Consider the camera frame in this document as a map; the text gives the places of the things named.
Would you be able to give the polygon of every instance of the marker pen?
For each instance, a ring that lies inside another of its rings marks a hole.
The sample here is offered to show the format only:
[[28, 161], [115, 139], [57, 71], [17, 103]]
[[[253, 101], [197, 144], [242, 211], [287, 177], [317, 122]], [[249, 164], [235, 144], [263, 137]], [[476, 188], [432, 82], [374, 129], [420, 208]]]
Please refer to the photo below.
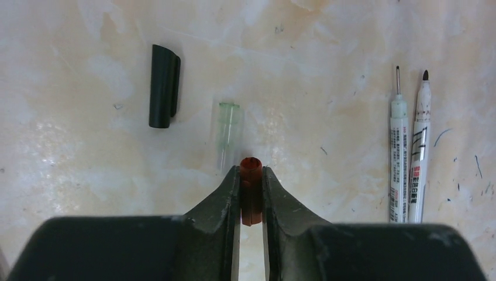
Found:
[[430, 138], [429, 73], [423, 73], [422, 86], [417, 96], [417, 107], [412, 138], [412, 166], [410, 169], [410, 199], [408, 222], [420, 223], [427, 182]]
[[408, 220], [408, 117], [407, 102], [399, 90], [399, 66], [396, 66], [397, 94], [391, 103], [391, 185], [389, 222]]

